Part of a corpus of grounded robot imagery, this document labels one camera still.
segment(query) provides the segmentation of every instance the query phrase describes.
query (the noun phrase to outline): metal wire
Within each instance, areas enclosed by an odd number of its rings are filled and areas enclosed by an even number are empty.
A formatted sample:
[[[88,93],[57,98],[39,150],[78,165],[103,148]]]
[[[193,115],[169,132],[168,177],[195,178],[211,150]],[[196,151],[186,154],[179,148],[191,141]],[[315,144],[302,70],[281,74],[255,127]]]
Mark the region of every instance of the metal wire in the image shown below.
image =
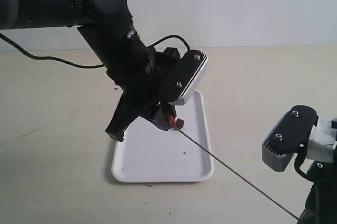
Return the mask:
[[[174,126],[180,133],[182,133],[186,138],[188,138],[189,140],[191,140],[194,144],[196,144],[198,147],[200,147],[202,150],[204,150],[207,154],[209,154],[210,156],[212,156],[216,161],[218,161],[219,163],[221,163],[222,165],[224,165],[227,169],[229,169],[230,171],[232,171],[235,175],[237,175],[239,178],[241,178],[243,181],[245,181],[247,184],[249,184],[251,187],[253,187],[256,191],[258,191],[259,193],[261,193],[262,195],[264,195],[267,199],[269,199],[270,201],[272,201],[275,205],[277,205],[278,207],[280,207],[282,210],[284,210],[285,212],[287,212],[289,215],[291,215],[293,218],[295,218],[296,220],[299,220],[299,218],[293,214],[291,211],[287,210],[286,208],[284,208],[280,203],[278,203],[277,201],[275,201],[274,199],[272,199],[270,196],[268,196],[264,191],[262,191],[261,189],[259,189],[258,187],[256,187],[255,185],[253,185],[251,182],[249,182],[247,179],[245,179],[243,176],[241,176],[239,173],[237,173],[235,170],[233,170],[231,167],[229,167],[226,163],[224,163],[223,161],[221,161],[218,157],[216,157],[214,154],[212,154],[210,151],[208,151],[206,148],[204,148],[203,146],[201,146],[199,143],[197,143],[195,140],[193,140],[191,137],[189,137],[186,133],[184,133],[182,130],[180,130],[179,128],[177,128],[176,126]]]

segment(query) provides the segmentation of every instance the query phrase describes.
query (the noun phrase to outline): white wall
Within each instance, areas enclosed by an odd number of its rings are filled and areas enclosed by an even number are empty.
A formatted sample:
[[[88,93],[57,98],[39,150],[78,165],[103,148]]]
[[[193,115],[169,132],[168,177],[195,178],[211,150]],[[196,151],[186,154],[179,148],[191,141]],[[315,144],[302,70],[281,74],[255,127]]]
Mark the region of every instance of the white wall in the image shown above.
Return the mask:
[[[128,0],[128,4],[146,44],[169,34],[184,36],[194,47],[337,42],[336,0]],[[28,50],[88,48],[75,28],[3,33]],[[0,42],[0,50],[10,49]]]

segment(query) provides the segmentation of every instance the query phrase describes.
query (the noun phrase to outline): white tray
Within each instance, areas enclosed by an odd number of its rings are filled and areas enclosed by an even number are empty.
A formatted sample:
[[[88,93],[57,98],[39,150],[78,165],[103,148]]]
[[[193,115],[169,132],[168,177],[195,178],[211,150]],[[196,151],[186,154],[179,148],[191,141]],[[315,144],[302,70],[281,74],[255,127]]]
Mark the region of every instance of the white tray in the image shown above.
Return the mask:
[[[185,120],[183,131],[211,150],[202,94],[195,91],[188,103],[176,106]],[[125,131],[116,143],[112,175],[120,182],[200,182],[211,177],[213,159],[175,129],[157,129],[143,118]]]

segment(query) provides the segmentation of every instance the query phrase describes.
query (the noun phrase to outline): white plastic tray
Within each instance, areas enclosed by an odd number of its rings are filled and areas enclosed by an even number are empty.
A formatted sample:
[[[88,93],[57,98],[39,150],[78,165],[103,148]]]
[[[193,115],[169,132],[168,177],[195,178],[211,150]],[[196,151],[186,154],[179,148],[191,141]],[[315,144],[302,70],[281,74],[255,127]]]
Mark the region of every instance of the white plastic tray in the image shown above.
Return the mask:
[[[183,131],[211,150],[202,94],[195,91],[188,103],[176,106],[185,120]],[[116,143],[113,177],[120,182],[200,182],[213,174],[213,159],[175,129],[157,129],[143,118],[125,131]]]

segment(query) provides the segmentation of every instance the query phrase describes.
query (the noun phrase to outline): beige table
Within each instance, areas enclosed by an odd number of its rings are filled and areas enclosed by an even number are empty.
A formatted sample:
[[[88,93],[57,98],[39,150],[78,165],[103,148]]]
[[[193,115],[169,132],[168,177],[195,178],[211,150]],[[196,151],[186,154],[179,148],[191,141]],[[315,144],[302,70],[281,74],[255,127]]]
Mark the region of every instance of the beige table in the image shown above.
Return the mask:
[[[296,215],[310,183],[275,173],[261,143],[290,107],[337,115],[337,46],[207,48],[213,151]],[[96,64],[91,51],[35,52]],[[0,54],[0,223],[296,223],[217,162],[196,184],[120,184],[104,130],[121,94],[104,69]]]

